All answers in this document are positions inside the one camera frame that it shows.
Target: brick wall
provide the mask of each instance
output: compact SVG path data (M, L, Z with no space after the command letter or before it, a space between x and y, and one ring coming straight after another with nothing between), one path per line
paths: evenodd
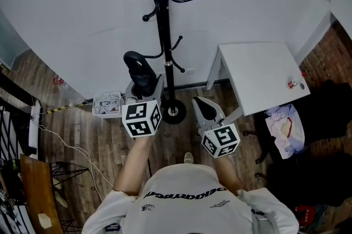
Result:
M327 79L335 83L348 82L352 87L352 40L339 22L335 22L323 39L300 65L307 73L311 91Z
M307 74L306 82L311 92L316 91L328 79L335 83L348 82L352 87L352 40L339 22L334 23L325 33L323 39L303 60L300 69ZM347 127L346 136L314 142L311 150L313 156L339 151L352 154L351 123ZM351 216L352 198L349 198L338 208L328 207L323 224L318 229L330 230Z

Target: black metal coat rack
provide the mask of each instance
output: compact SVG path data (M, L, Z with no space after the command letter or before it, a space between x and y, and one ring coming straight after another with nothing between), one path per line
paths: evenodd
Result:
M172 0L176 3L185 3L193 0ZM145 58L159 58L163 54L165 55L165 73L167 80L167 87L169 92L169 100L162 102L162 108L164 108L163 119L169 124L178 124L186 116L185 105L175 99L175 87L174 87L174 75L173 65L178 68L181 73L185 72L185 69L178 65L172 57L172 51L176 49L179 42L182 40L182 36L179 36L174 47L171 46L170 37L170 21L169 21L169 0L154 0L155 8L150 14L146 14L142 17L143 21L149 21L151 17L156 15L159 40L161 46L161 53L156 56L144 55Z

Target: white cable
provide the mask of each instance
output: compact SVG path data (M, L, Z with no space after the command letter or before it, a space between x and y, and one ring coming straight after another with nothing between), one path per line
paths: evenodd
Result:
M70 145L68 145L68 144L61 138L61 136L60 136L59 134L57 134L57 133L54 132L54 131L48 130L48 129L47 129L46 127L44 127L43 125L38 125L38 128L41 129L41 130L43 130L43 131L48 131L48 132L51 132L52 134L56 135L57 137L60 138L60 140L64 143L64 145L65 145L66 147L77 150L77 151L80 152L84 157L87 158L87 160L90 162L90 167L91 167L91 173L92 173L94 188L95 188L95 190L97 191L97 193L98 193L98 195L99 195L99 197L100 197L100 200L103 201L103 199L102 199L102 197L100 196L99 191L98 191L98 189L97 189L96 183L95 183L94 174L93 174L93 166L94 166L94 168L97 169L98 172L100 172L100 174L103 176L103 178L104 178L111 186L113 186L113 185L112 185L112 183L111 183L110 181L108 181L108 180L106 179L106 177L105 177L104 174L101 172L101 170L98 169L98 167L92 162L89 153L88 153L86 150L84 150L83 148L81 148L81 147L76 147L76 146L70 146Z

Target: red object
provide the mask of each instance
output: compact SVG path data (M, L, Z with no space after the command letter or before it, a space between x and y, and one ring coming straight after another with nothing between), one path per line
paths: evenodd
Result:
M287 120L288 121L290 121L290 130L288 131L288 136L287 136L287 138L289 138L290 137L290 135L291 135L291 130L292 130L292 120L291 120L291 118L290 117L287 117Z
M315 206L309 206L309 205L299 205L298 207L295 208L295 211L298 213L305 211L304 216L299 220L299 225L304 225L308 226L311 225L314 222L315 218Z
M61 85L61 84L64 82L64 80L61 79L61 78L57 79L57 78L55 77L55 78L53 79L53 82L54 82L54 85Z
M306 73L305 72L302 72L302 79L299 81L299 82L297 82L296 81L296 79L291 79L289 82L288 82L288 87L289 88L294 88L296 85L298 85L299 83L301 83L302 82L302 80L305 78L305 76L306 76Z

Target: wooden board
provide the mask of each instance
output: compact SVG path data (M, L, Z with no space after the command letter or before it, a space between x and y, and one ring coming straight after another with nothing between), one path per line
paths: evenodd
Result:
M29 216L36 233L62 234L53 195L50 165L21 155L21 175ZM38 214L49 216L52 227L44 229L39 223Z

